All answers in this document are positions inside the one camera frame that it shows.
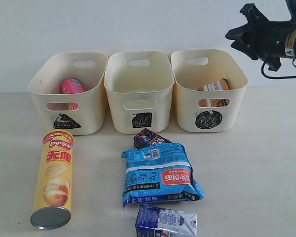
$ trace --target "yellow chips can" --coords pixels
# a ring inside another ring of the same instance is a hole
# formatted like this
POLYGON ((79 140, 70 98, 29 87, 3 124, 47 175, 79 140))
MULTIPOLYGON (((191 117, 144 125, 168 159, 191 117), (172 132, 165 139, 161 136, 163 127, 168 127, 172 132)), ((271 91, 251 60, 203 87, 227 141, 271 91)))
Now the yellow chips can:
POLYGON ((51 230, 68 223, 71 218, 74 137, 55 129, 43 139, 34 210, 31 223, 51 230))

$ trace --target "basket handle hole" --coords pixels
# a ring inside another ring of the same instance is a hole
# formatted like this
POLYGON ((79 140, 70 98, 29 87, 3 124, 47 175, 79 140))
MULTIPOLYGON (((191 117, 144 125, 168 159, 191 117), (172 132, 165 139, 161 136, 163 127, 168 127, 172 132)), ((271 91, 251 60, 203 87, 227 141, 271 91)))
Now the basket handle hole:
POLYGON ((96 63, 93 60, 74 60, 75 68, 95 68, 96 63))
POLYGON ((150 64, 150 59, 131 59, 127 61, 129 67, 149 67, 150 64))
POLYGON ((133 100, 126 101, 124 107, 127 110, 151 110, 157 106, 155 100, 133 100))
POLYGON ((208 64, 207 57, 186 58, 185 63, 188 65, 206 65, 208 64))
POLYGON ((197 102, 197 106, 200 108, 207 107, 225 107, 230 105, 231 100, 229 98, 224 99, 201 99, 197 102))
POLYGON ((50 111, 77 111, 79 109, 79 104, 76 102, 54 102, 47 103, 46 107, 50 111))

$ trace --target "silver can lid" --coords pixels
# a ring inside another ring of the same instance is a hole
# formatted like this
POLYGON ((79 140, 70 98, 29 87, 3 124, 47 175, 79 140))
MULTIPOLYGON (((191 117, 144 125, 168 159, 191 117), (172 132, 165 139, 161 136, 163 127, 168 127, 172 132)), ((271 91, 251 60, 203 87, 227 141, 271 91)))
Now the silver can lid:
POLYGON ((31 215, 31 224, 41 230, 52 230, 67 224, 70 218, 69 210, 60 206, 48 206, 31 215))

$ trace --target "white plastic bin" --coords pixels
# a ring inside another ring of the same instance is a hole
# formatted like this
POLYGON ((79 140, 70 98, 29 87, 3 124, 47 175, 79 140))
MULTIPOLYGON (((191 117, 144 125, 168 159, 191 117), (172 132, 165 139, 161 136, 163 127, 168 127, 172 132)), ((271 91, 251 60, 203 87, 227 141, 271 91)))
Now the white plastic bin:
POLYGON ((216 49, 183 50, 171 55, 174 104, 179 126, 188 132, 221 132, 233 127, 248 80, 233 58, 216 49), (231 90, 198 91, 222 78, 231 90), (200 100, 229 99, 223 107, 200 107, 200 100))
POLYGON ((114 127, 124 134, 154 132, 169 124, 173 72, 168 56, 156 51, 122 52, 109 58, 105 74, 114 127))
POLYGON ((102 53, 63 53, 51 57, 28 85, 36 108, 47 130, 55 126, 73 135, 98 131, 107 111, 104 72, 108 57, 102 53), (76 78, 85 92, 60 94, 60 84, 76 78), (76 102, 78 110, 68 111, 65 103, 76 102))

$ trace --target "white wall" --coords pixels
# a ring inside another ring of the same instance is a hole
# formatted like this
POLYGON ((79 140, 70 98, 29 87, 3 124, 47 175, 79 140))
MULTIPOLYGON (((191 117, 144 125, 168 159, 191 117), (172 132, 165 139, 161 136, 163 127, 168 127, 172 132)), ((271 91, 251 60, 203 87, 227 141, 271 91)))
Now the white wall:
MULTIPOLYGON (((130 50, 222 48, 249 86, 296 84, 260 75, 261 62, 229 47, 224 35, 246 23, 239 10, 250 0, 0 0, 0 93, 26 92, 51 56, 70 51, 113 54, 130 50)), ((256 0, 271 20, 290 18, 285 0, 256 0)), ((296 74, 285 61, 279 76, 296 74)))

